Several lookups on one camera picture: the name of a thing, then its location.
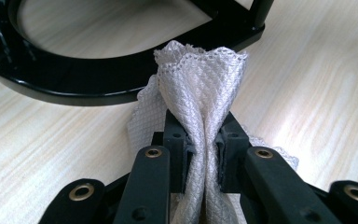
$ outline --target black curved frame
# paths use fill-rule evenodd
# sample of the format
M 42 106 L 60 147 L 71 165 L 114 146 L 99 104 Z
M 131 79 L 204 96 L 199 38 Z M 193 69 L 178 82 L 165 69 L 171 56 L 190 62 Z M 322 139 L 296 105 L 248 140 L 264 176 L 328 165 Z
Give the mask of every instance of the black curved frame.
M 204 49 L 243 49 L 264 31 L 273 0 L 254 0 L 250 10 L 233 0 L 194 0 L 212 20 L 174 38 Z M 20 32 L 21 0 L 0 0 L 0 81 L 12 90 L 62 105 L 115 105 L 136 100 L 136 93 L 156 74 L 153 51 L 128 56 L 79 59 L 34 46 Z

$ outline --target wood grain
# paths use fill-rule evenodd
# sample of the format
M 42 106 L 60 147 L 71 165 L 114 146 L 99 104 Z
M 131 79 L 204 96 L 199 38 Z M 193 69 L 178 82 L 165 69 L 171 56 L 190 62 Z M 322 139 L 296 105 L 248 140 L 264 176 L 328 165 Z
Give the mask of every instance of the wood grain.
M 23 29 L 41 48 L 103 58 L 208 20 L 182 1 L 112 2 L 28 0 Z M 312 185 L 358 181 L 358 1 L 275 1 L 262 39 L 246 50 L 231 110 L 240 123 L 299 157 L 298 173 Z M 0 223 L 36 223 L 76 179 L 108 184 L 126 174 L 126 123 L 136 104 L 53 105 L 0 84 Z

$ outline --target black mechanical arm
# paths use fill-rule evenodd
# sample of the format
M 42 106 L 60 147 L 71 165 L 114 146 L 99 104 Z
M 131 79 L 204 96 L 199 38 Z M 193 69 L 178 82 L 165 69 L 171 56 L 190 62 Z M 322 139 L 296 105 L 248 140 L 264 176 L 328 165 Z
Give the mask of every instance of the black mechanical arm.
M 221 192 L 241 195 L 248 223 L 358 223 L 357 182 L 335 182 L 329 192 L 308 185 L 278 152 L 253 147 L 231 114 L 219 134 Z M 67 185 L 40 223 L 169 223 L 170 194 L 186 193 L 186 139 L 167 111 L 164 132 L 138 152 L 130 174 L 107 186 L 93 179 Z
M 115 105 L 136 94 L 157 71 L 153 56 L 167 42 L 106 59 L 65 57 L 35 46 L 18 22 L 21 0 L 0 0 L 0 82 L 24 95 L 63 105 Z M 203 49 L 244 49 L 260 39 L 273 0 L 250 9 L 234 0 L 191 0 L 211 20 L 175 38 Z

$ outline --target white cloth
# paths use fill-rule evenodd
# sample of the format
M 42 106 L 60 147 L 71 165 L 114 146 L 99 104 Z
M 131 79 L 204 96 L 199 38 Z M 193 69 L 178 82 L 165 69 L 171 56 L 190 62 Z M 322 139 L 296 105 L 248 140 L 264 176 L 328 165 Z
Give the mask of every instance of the white cloth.
M 132 149 L 150 145 L 170 109 L 195 148 L 172 223 L 198 223 L 204 194 L 208 223 L 238 223 L 230 199 L 219 191 L 214 139 L 241 84 L 247 54 L 226 48 L 206 52 L 172 41 L 155 57 L 158 73 L 139 92 L 128 124 Z

